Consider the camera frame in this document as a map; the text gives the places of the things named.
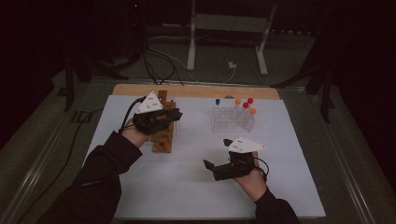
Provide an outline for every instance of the white marker tag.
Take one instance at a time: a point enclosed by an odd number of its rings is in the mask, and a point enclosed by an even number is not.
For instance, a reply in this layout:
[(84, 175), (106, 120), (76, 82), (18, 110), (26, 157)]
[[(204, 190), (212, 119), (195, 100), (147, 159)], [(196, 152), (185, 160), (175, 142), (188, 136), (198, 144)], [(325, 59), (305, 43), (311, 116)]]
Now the white marker tag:
[(144, 114), (152, 111), (162, 110), (163, 104), (161, 104), (157, 95), (152, 91), (146, 100), (136, 109), (136, 114)]
[(255, 142), (252, 142), (250, 140), (247, 140), (246, 138), (243, 138), (243, 137), (236, 138), (228, 146), (229, 151), (238, 152), (238, 153), (247, 153), (247, 152), (253, 152), (253, 151), (264, 150), (264, 149), (266, 149), (265, 146), (260, 145)]

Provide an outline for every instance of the white table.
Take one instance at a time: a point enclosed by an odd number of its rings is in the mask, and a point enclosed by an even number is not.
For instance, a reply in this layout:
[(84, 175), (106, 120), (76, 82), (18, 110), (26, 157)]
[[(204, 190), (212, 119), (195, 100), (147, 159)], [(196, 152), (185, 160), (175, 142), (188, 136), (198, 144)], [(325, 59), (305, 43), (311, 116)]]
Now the white table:
[[(109, 96), (89, 152), (119, 128), (129, 105), (141, 96)], [(287, 200), (298, 217), (325, 216), (282, 100), (255, 100), (258, 113), (250, 133), (212, 133), (210, 114), (215, 99), (168, 95), (168, 100), (171, 99), (183, 112), (180, 129), (175, 128), (172, 153), (152, 153), (150, 143), (141, 147), (144, 155), (120, 177), (122, 196), (115, 217), (152, 220), (254, 218), (255, 204), (240, 187), (233, 180), (215, 181), (203, 163), (203, 160), (216, 165), (228, 163), (222, 139), (236, 136), (267, 146), (259, 156), (270, 166), (269, 188), (276, 197)], [(221, 103), (232, 105), (233, 100), (223, 99)]]

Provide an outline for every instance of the wooden board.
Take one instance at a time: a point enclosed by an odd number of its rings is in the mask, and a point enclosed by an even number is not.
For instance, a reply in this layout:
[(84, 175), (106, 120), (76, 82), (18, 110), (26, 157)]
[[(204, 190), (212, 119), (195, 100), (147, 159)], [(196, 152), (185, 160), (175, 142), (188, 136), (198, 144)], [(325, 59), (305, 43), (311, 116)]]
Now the wooden board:
[(205, 98), (233, 98), (279, 99), (279, 94), (273, 88), (257, 87), (228, 87), (228, 86), (171, 86), (171, 85), (143, 85), (118, 84), (113, 95), (148, 95), (152, 91), (165, 90), (168, 96), (205, 97)]

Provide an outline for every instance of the black sleeve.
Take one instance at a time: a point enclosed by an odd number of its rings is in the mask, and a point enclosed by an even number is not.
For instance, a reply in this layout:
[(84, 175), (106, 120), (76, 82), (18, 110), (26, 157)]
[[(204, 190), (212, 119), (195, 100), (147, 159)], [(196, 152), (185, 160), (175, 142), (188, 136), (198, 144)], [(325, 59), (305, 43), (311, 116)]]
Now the black sleeve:
[(290, 204), (285, 200), (277, 199), (269, 189), (265, 191), (255, 204), (257, 223), (300, 223)]
[[(139, 148), (113, 132), (103, 146), (90, 153), (72, 186), (37, 223), (110, 223), (121, 195), (118, 175), (127, 172), (141, 155)], [(98, 180), (108, 181), (83, 187)]]

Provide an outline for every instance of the white bracket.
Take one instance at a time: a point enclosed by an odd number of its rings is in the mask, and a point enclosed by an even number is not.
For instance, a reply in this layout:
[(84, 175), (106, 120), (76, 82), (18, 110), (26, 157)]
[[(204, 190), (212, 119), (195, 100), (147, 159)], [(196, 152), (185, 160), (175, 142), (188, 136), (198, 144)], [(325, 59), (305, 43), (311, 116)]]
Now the white bracket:
[(192, 72), (195, 66), (195, 0), (191, 1), (191, 33), (189, 58), (187, 59), (187, 70)]
[(146, 97), (146, 100), (144, 100), (142, 104), (136, 109), (136, 114), (144, 114), (162, 109), (163, 104), (161, 104), (157, 95), (154, 93), (154, 91), (152, 91), (148, 97)]
[(243, 138), (243, 137), (236, 138), (228, 146), (229, 151), (237, 152), (237, 153), (247, 153), (247, 152), (253, 152), (253, 151), (264, 150), (264, 149), (267, 149), (267, 147), (260, 145), (258, 143), (255, 143), (253, 141), (247, 140), (246, 138)]

